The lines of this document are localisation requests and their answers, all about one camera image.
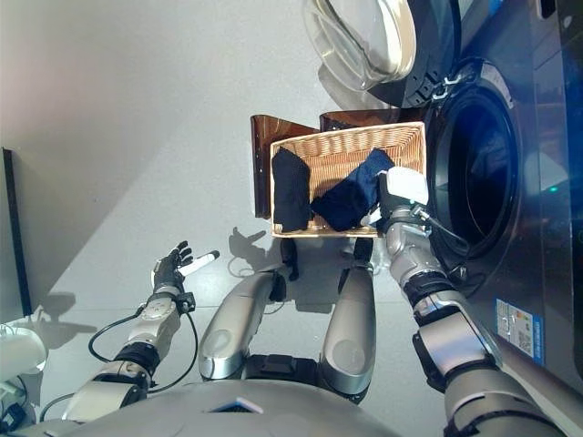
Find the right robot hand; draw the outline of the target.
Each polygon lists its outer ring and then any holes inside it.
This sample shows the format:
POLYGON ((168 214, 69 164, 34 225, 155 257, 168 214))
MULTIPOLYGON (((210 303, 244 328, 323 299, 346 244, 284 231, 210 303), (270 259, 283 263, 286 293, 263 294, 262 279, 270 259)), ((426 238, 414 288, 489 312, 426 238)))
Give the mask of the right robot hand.
POLYGON ((415 211, 429 202, 425 176, 413 169, 391 167, 376 175, 377 202, 361 219, 363 226, 372 226, 381 220, 411 218, 415 211))

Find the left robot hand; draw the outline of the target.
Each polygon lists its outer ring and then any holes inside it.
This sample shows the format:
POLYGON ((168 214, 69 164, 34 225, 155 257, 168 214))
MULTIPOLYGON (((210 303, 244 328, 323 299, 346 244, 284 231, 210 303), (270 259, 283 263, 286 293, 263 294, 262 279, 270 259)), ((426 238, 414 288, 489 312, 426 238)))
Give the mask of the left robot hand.
POLYGON ((220 253, 217 250, 194 256, 189 243, 186 240, 181 241, 165 257, 156 261, 150 273, 153 292, 159 292, 167 287, 183 292, 185 278, 219 257, 220 253))

